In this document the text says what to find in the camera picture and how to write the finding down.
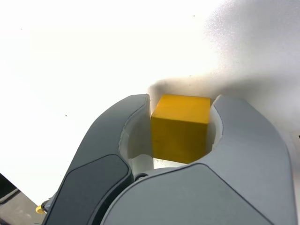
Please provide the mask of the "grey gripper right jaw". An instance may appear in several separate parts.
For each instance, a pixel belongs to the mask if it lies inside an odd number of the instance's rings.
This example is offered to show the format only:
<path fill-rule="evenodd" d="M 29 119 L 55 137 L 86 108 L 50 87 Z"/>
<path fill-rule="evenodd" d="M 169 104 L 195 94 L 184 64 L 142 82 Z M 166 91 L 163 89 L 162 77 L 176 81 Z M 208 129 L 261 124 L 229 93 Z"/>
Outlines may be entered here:
<path fill-rule="evenodd" d="M 102 224 L 294 224 L 292 167 L 278 131 L 238 98 L 219 96 L 211 110 L 211 152 L 136 181 L 114 200 Z"/>

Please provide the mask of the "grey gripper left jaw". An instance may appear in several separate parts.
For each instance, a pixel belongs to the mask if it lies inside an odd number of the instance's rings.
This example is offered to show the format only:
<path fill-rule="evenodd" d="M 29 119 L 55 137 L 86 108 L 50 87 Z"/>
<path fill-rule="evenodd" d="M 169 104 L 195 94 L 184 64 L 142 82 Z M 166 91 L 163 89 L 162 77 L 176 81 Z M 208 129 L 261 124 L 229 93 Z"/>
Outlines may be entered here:
<path fill-rule="evenodd" d="M 131 95 L 90 126 L 56 192 L 45 225 L 98 225 L 137 174 L 153 168 L 150 97 Z"/>

